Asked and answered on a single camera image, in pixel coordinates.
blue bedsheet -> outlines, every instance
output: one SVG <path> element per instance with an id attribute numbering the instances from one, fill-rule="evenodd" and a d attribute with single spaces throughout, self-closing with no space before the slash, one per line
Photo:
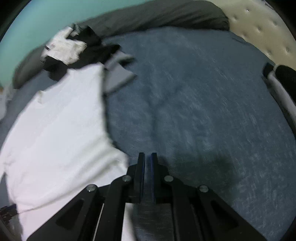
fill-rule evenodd
<path id="1" fill-rule="evenodd" d="M 231 32 L 159 28 L 116 36 L 135 56 L 137 78 L 106 97 L 107 126 L 135 163 L 157 152 L 185 184 L 206 184 L 269 241 L 296 216 L 296 144 L 263 82 L 268 58 Z M 52 82 L 42 74 L 10 103 L 0 143 L 33 94 Z M 149 178 L 135 206 L 139 240 L 172 240 L 168 205 L 152 208 Z"/>

metal screw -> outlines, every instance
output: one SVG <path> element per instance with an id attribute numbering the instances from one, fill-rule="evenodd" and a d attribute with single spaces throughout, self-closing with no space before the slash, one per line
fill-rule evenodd
<path id="1" fill-rule="evenodd" d="M 206 193 L 206 192 L 209 191 L 209 188 L 206 185 L 201 185 L 200 186 L 200 191 Z"/>
<path id="2" fill-rule="evenodd" d="M 172 182 L 172 181 L 174 180 L 174 178 L 173 178 L 172 176 L 168 175 L 168 176 L 165 176 L 164 180 L 165 180 L 167 183 L 170 183 L 170 182 Z"/>
<path id="3" fill-rule="evenodd" d="M 129 181 L 131 181 L 131 176 L 129 176 L 129 175 L 125 175 L 125 176 L 122 177 L 122 180 L 123 180 L 124 182 L 129 182 Z"/>
<path id="4" fill-rule="evenodd" d="M 86 190 L 89 192 L 93 192 L 96 189 L 96 185 L 90 184 L 86 187 Z"/>

white cloth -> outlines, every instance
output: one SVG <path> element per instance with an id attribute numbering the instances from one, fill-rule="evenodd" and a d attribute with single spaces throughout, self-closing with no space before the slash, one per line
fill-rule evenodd
<path id="1" fill-rule="evenodd" d="M 106 132 L 102 76 L 102 64 L 68 69 L 36 93 L 2 146 L 0 179 L 5 172 L 23 240 L 88 184 L 106 185 L 126 173 L 127 156 Z"/>
<path id="2" fill-rule="evenodd" d="M 46 56 L 53 57 L 69 65 L 79 60 L 79 54 L 86 48 L 86 43 L 78 40 L 66 39 L 73 34 L 71 27 L 59 31 L 47 44 L 41 54 L 41 60 Z"/>

beige upholstered headboard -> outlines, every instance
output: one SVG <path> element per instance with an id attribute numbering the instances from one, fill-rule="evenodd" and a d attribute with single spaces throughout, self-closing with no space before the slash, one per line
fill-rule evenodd
<path id="1" fill-rule="evenodd" d="M 296 70 L 296 40 L 273 8 L 262 0 L 209 0 L 229 18 L 230 31 L 266 54 L 275 64 Z"/>

gray blanket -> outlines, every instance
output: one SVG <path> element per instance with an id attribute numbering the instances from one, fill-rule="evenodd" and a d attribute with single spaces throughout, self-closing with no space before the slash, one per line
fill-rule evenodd
<path id="1" fill-rule="evenodd" d="M 105 13 L 78 25 L 90 26 L 102 38 L 162 26 L 229 30 L 228 18 L 220 8 L 209 1 L 192 0 L 149 1 Z M 43 48 L 32 50 L 15 69 L 12 79 L 15 89 L 42 70 Z"/>
<path id="2" fill-rule="evenodd" d="M 208 185 L 267 240 L 278 241 L 296 216 L 296 143 L 261 78 L 268 58 L 226 31 L 168 27 L 106 42 L 136 58 L 126 68 L 138 77 L 106 98 L 118 148 L 131 163 L 139 152 L 157 152 L 172 175 Z M 41 72 L 19 90 L 0 126 L 1 143 L 33 94 L 53 83 Z M 172 240 L 166 205 L 144 198 L 133 222 L 139 240 Z"/>

